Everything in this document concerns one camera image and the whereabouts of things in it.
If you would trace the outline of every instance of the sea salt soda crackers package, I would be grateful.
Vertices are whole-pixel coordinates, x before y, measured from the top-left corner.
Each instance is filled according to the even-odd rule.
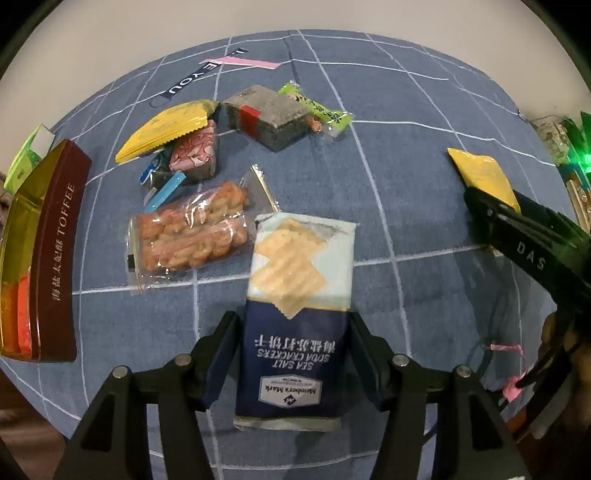
[[[284,212],[257,221],[234,425],[335,430],[356,225]]]

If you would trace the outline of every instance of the wooden floor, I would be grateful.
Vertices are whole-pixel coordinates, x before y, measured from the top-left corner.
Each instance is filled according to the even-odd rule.
[[[65,443],[0,371],[0,438],[30,480],[50,480]]]

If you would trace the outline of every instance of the red band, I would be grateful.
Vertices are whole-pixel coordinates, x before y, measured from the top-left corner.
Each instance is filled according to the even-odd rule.
[[[256,125],[261,112],[256,108],[244,105],[240,108],[240,128],[251,137],[258,138]]]

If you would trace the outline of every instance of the white wall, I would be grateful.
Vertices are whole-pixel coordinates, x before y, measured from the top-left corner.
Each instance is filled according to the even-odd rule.
[[[550,30],[519,0],[64,0],[0,80],[0,169],[111,80],[165,54],[267,30],[334,28],[411,40],[496,80],[530,118],[591,110]]]

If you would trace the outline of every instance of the pink candy wrapper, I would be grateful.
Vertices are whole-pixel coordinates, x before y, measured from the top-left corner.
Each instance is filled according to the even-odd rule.
[[[182,171],[189,182],[206,180],[216,172],[216,123],[184,135],[174,144],[168,167],[173,173]]]

